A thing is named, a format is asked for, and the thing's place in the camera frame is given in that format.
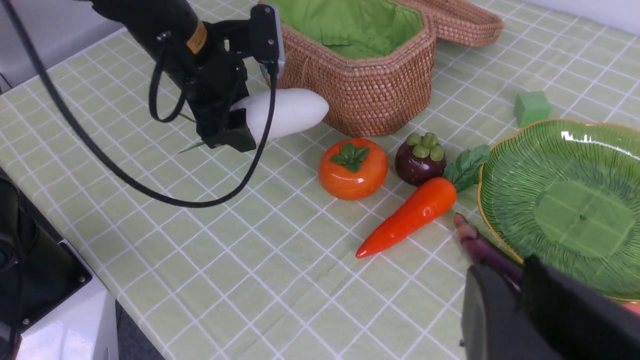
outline table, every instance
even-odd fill
[[[462,149],[517,132],[518,92],[544,89],[552,117],[640,127],[640,39],[517,0],[477,0],[506,19],[497,44],[439,43],[428,109],[375,138],[392,159],[414,130]],[[208,21],[247,0],[195,1]],[[267,90],[248,61],[252,93]],[[72,111],[123,169],[182,199],[234,187],[253,153],[197,149],[185,120],[148,115],[153,63],[119,33],[51,70]],[[165,113],[177,91],[163,81]],[[321,124],[269,144],[250,189],[224,206],[165,206],[114,179],[33,79],[0,97],[0,166],[79,249],[152,343],[175,359],[447,359],[458,343],[468,261],[452,212],[372,259],[354,251],[412,192],[389,172],[361,202],[335,200],[316,165],[340,133]],[[455,206],[481,229],[474,189]]]

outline green block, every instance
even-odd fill
[[[518,120],[520,127],[547,120],[550,113],[551,104],[543,91],[519,93],[513,108],[513,115]]]

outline persimmon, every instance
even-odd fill
[[[320,160],[322,187],[341,200],[359,200],[379,189],[387,177],[385,151],[365,138],[343,140],[331,146]]]

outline eggplant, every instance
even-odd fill
[[[486,264],[516,287],[522,283],[522,268],[485,238],[462,214],[453,216],[460,244],[471,261]]]
[[[447,159],[433,133],[412,133],[396,152],[396,173],[404,182],[420,186],[444,174]]]

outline green plate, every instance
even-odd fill
[[[477,197],[516,260],[536,254],[611,299],[640,299],[639,132],[533,124],[493,146]]]

